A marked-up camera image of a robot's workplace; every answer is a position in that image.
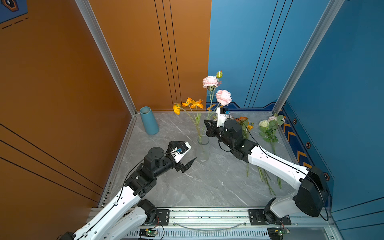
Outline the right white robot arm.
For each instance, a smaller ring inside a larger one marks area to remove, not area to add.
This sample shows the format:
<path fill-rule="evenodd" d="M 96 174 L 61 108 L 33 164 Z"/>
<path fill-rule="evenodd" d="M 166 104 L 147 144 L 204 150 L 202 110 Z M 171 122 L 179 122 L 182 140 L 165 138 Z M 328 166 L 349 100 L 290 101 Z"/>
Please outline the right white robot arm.
<path fill-rule="evenodd" d="M 213 120 L 205 120 L 204 124 L 206 135 L 225 144 L 235 158 L 272 173 L 295 190 L 290 195 L 268 202 L 263 210 L 266 223 L 274 225 L 299 212 L 316 218 L 326 208 L 330 190 L 321 169 L 299 166 L 268 152 L 258 143 L 244 138 L 242 127 L 233 118 L 225 120 L 222 125 Z"/>

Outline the pink peony flower stem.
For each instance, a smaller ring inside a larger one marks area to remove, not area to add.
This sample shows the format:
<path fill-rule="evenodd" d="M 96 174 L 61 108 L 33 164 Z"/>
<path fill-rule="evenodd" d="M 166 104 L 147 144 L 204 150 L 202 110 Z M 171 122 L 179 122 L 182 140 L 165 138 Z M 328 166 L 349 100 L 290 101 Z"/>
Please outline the pink peony flower stem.
<path fill-rule="evenodd" d="M 203 79 L 203 88 L 209 93 L 209 105 L 207 106 L 207 119 L 211 119 L 216 109 L 219 107 L 227 106 L 232 101 L 232 95 L 227 90 L 219 90 L 218 87 L 221 85 L 221 78 L 223 72 L 218 71 L 215 76 L 207 76 Z"/>

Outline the pink rose flower stem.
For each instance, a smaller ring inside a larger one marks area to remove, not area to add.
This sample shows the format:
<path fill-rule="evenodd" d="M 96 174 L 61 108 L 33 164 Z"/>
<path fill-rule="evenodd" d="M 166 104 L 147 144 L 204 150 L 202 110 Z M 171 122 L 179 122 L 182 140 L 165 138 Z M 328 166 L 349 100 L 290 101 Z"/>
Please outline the pink rose flower stem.
<path fill-rule="evenodd" d="M 285 123 L 285 116 L 284 115 L 273 115 L 272 117 L 268 118 L 269 126 L 282 126 Z"/>

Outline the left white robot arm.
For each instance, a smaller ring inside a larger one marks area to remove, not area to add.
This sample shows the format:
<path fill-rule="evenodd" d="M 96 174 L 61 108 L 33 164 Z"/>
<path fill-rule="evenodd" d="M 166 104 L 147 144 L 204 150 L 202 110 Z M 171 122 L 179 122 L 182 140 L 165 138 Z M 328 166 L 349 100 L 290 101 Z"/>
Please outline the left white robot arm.
<path fill-rule="evenodd" d="M 151 148 L 131 170 L 115 197 L 87 224 L 75 233 L 66 232 L 61 240 L 117 240 L 144 222 L 152 222 L 156 207 L 144 196 L 155 187 L 157 179 L 171 169 L 185 173 L 193 164 L 182 163 L 192 149 L 185 141 L 169 142 L 167 150 Z"/>

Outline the orange poppy flower stem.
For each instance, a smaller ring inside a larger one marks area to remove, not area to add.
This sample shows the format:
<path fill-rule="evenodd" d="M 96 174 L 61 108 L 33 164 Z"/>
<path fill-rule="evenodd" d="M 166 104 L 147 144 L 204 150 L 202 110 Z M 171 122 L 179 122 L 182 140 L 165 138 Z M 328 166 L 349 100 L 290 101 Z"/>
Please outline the orange poppy flower stem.
<path fill-rule="evenodd" d="M 202 104 L 202 100 L 194 101 L 192 98 L 187 98 L 185 102 L 174 103 L 173 105 L 173 112 L 176 115 L 180 115 L 181 112 L 187 113 L 189 118 L 191 119 L 192 123 L 194 124 L 197 135 L 198 135 L 198 143 L 203 143 L 203 134 L 200 129 L 200 122 L 202 120 L 202 113 L 199 110 L 202 110 L 204 105 Z"/>

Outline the clear glass vase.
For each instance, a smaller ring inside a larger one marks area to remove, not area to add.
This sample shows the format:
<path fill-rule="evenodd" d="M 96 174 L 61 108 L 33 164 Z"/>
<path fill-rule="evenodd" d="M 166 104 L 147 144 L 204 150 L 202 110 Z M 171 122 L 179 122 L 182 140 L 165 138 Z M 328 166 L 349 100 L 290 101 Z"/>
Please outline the clear glass vase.
<path fill-rule="evenodd" d="M 197 160 L 200 162 L 206 162 L 210 158 L 210 139 L 206 135 L 202 135 L 198 138 L 197 148 Z"/>

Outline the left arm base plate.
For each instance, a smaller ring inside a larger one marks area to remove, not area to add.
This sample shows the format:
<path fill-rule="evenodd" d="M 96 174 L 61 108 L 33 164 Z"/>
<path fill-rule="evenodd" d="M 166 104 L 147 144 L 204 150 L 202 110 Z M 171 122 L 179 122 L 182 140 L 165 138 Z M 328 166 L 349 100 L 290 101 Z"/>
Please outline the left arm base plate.
<path fill-rule="evenodd" d="M 144 222 L 145 226 L 154 226 L 160 224 L 162 226 L 168 226 L 170 220 L 170 210 L 169 209 L 156 209 L 155 212 L 147 215 L 147 218 Z"/>

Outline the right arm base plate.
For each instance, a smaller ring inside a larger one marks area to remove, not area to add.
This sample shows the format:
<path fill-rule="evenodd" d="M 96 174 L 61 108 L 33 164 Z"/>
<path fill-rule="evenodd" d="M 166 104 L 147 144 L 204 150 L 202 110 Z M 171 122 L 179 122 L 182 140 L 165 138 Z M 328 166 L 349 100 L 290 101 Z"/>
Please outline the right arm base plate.
<path fill-rule="evenodd" d="M 249 209 L 248 214 L 252 226 L 277 226 L 280 224 L 290 226 L 292 224 L 289 216 L 278 218 L 272 212 L 265 212 L 263 209 Z"/>

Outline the white rose flower stem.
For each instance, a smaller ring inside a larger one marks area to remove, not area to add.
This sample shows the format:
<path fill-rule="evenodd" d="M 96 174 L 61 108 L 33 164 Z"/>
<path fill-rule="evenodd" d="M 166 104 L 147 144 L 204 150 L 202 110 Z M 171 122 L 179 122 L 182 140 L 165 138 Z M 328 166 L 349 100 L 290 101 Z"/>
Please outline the white rose flower stem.
<path fill-rule="evenodd" d="M 278 142 L 278 137 L 277 137 L 277 128 L 279 126 L 269 126 L 268 119 L 263 120 L 259 122 L 259 129 L 260 129 L 260 135 L 263 138 L 263 140 L 267 143 L 271 144 L 272 147 L 272 153 L 275 155 L 276 154 L 276 148 L 275 148 L 275 143 Z"/>

